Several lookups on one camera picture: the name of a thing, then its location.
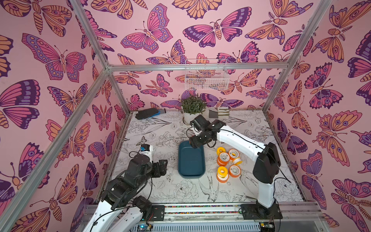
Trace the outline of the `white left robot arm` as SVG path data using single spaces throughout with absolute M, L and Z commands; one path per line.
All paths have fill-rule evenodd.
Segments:
M 147 155 L 138 154 L 128 168 L 111 180 L 104 190 L 98 207 L 83 229 L 84 232 L 130 232 L 140 221 L 147 223 L 154 215 L 152 203 L 139 193 L 149 179 L 167 173 L 168 161 L 152 162 Z

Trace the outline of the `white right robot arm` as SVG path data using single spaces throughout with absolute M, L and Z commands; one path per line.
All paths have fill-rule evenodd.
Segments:
M 220 141 L 246 155 L 254 164 L 253 175 L 259 184 L 258 204 L 267 209 L 273 206 L 275 203 L 273 183 L 281 166 L 279 152 L 274 143 L 257 142 L 218 119 L 209 122 L 201 115 L 192 120 L 190 126 L 195 133 L 189 138 L 194 149 L 211 141 Z

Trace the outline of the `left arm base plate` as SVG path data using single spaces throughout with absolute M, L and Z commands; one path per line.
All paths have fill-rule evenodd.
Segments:
M 165 206 L 155 205 L 147 207 L 142 210 L 143 216 L 141 222 L 145 221 L 164 221 L 165 216 Z

